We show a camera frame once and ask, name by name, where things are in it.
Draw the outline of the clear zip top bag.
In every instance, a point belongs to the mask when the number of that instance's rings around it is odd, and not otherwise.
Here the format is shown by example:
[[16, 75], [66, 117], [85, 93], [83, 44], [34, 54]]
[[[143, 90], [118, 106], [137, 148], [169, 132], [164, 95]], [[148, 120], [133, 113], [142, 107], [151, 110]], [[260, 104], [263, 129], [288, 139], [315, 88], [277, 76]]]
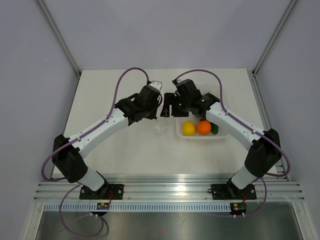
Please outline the clear zip top bag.
[[162, 133], [167, 131], [172, 126], [172, 119], [158, 118], [153, 122], [153, 125], [157, 133]]

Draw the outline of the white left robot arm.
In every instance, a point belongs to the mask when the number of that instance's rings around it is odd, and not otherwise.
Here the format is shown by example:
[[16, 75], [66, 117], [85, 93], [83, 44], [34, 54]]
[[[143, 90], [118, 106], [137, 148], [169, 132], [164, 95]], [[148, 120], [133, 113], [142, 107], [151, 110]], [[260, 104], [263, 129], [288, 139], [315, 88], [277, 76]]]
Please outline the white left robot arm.
[[96, 170], [89, 168], [84, 159], [104, 140], [142, 119], [157, 117], [162, 83], [152, 81], [139, 93], [119, 100], [110, 113], [90, 127], [68, 138], [59, 135], [54, 140], [53, 164], [69, 183], [79, 183], [89, 199], [111, 196], [108, 181]]

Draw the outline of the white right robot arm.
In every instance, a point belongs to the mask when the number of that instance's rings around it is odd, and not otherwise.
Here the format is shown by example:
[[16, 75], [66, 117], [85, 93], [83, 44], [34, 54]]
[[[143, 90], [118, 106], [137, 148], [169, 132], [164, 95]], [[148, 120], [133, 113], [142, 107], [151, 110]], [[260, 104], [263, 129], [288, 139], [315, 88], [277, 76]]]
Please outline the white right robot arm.
[[256, 128], [232, 114], [223, 98], [208, 92], [202, 94], [191, 79], [173, 80], [176, 91], [165, 93], [160, 116], [188, 117], [193, 114], [227, 131], [247, 150], [243, 167], [224, 185], [221, 194], [229, 199], [239, 198], [254, 180], [262, 178], [282, 157], [277, 131]]

